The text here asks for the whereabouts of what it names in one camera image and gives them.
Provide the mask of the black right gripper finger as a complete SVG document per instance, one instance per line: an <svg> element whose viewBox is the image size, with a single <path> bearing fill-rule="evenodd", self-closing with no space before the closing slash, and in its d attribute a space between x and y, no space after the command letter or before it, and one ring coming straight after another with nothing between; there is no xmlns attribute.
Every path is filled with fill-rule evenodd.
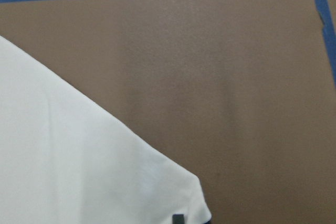
<svg viewBox="0 0 336 224"><path fill-rule="evenodd" d="M184 224L184 215L183 214L174 214L172 216L172 224Z"/></svg>

